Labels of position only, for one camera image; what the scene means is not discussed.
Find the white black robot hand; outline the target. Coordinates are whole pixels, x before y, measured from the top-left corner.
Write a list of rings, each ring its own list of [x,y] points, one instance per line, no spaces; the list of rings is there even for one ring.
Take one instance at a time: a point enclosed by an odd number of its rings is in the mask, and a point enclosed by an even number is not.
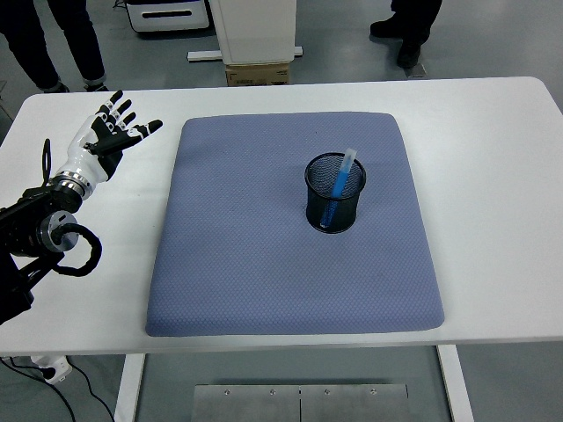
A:
[[[134,124],[132,101],[117,91],[78,129],[67,150],[67,161],[54,179],[75,179],[86,185],[106,182],[115,173],[123,151],[153,135],[161,120]]]

